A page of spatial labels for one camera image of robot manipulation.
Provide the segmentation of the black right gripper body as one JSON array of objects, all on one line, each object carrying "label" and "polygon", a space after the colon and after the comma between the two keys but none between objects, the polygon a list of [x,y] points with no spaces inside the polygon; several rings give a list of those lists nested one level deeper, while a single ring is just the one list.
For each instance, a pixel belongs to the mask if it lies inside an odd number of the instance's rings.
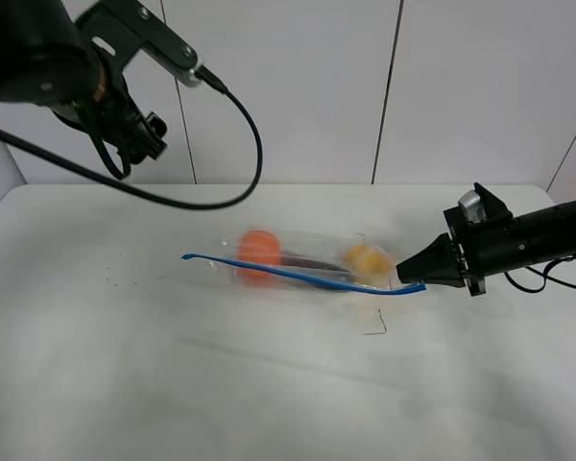
[{"label": "black right gripper body", "polygon": [[485,270],[490,265],[486,252],[489,247],[501,240],[504,229],[514,219],[513,213],[505,203],[490,192],[485,186],[476,182],[471,190],[481,197],[487,219],[473,224],[465,219],[458,206],[444,211],[444,219],[455,246],[458,248],[462,275],[472,297],[486,293]]}]

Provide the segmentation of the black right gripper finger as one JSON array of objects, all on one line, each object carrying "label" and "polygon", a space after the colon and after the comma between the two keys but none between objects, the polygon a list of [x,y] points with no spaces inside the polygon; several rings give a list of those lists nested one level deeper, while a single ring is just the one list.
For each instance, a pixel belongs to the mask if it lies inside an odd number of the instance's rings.
[{"label": "black right gripper finger", "polygon": [[396,266],[400,281],[460,281],[457,248],[448,233],[440,234],[416,255]]},{"label": "black right gripper finger", "polygon": [[413,278],[412,283],[423,285],[442,285],[453,288],[464,288],[466,282],[461,277],[416,277]]}]

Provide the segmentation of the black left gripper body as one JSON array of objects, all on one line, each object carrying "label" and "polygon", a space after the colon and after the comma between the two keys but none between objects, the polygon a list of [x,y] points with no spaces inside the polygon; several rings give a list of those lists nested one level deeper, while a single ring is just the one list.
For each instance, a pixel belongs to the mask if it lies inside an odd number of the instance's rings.
[{"label": "black left gripper body", "polygon": [[149,157],[149,117],[131,97],[113,56],[101,47],[94,52],[100,68],[96,92],[88,98],[52,106],[51,111],[66,126],[88,134],[105,166],[114,164],[107,143],[116,148],[124,166],[138,165]]}]

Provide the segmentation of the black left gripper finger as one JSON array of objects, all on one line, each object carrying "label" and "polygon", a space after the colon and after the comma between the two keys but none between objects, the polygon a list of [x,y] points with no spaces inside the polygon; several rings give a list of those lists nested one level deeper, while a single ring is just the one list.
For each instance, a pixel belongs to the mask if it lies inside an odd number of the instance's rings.
[{"label": "black left gripper finger", "polygon": [[157,160],[167,147],[164,141],[167,132],[166,123],[157,114],[140,114],[132,132],[132,163],[142,163],[147,158]]}]

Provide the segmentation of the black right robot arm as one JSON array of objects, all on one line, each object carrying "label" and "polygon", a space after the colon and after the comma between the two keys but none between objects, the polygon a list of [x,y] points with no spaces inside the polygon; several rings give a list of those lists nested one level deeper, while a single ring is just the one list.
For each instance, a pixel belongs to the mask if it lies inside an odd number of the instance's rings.
[{"label": "black right robot arm", "polygon": [[404,284],[466,287],[486,293],[486,278],[543,263],[576,259],[576,200],[514,216],[480,183],[444,212],[448,232],[396,266]]}]

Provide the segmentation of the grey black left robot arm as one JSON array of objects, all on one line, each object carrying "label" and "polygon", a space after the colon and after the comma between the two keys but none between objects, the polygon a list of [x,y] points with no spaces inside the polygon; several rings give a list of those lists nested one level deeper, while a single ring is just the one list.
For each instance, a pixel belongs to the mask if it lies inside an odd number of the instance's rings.
[{"label": "grey black left robot arm", "polygon": [[140,46],[108,16],[103,1],[77,20],[60,1],[0,1],[0,102],[49,109],[126,177],[163,153],[167,127],[132,99],[123,72]]}]

